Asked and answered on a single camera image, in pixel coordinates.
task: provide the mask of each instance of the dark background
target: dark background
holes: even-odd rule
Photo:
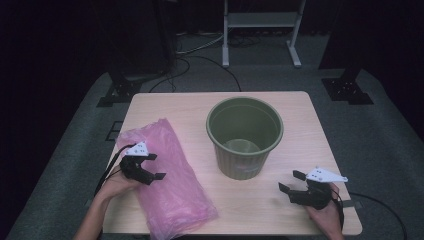
[[[131,1],[121,2],[131,5]],[[232,11],[297,7],[296,1],[284,5],[276,0],[230,2]],[[418,0],[309,1],[301,27],[301,34],[331,32],[320,68],[345,68],[352,59],[359,60],[381,81],[421,138],[423,4]],[[216,31],[222,29],[222,6],[218,0],[182,0],[168,14],[175,19],[175,31]],[[1,1],[0,38],[1,132],[5,133],[1,138],[0,238],[4,238],[79,103],[108,71],[108,45],[91,2],[83,0]]]

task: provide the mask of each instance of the wooden table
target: wooden table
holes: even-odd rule
[[[270,153],[262,171],[258,176],[244,181],[230,179],[220,172],[213,144],[206,133],[206,117],[212,107],[234,96],[250,96],[266,101],[279,112],[284,123],[283,138]],[[121,131],[140,128],[160,118],[167,118],[171,123],[188,163],[219,212],[219,218],[193,234],[320,234],[305,209],[290,203],[288,196],[278,189],[278,182],[292,189],[306,189],[305,182],[292,176],[293,170],[308,173],[315,166],[320,166],[340,173],[307,93],[137,94]],[[345,184],[336,185],[340,188],[341,198],[350,199]],[[344,213],[343,233],[360,234],[362,225],[355,209],[345,208]],[[134,192],[111,201],[103,230],[105,233],[149,233]]]

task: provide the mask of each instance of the green bucket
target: green bucket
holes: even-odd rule
[[[221,101],[209,112],[206,130],[214,143],[218,167],[236,180],[255,177],[281,141],[283,122],[268,103],[251,97]]]

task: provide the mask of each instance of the plastic bag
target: plastic bag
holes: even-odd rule
[[[157,154],[155,161],[146,160],[142,167],[151,173],[166,173],[163,180],[137,189],[151,239],[172,239],[216,218],[218,212],[188,164],[168,120],[123,132],[117,145],[121,148],[141,141],[150,153]]]

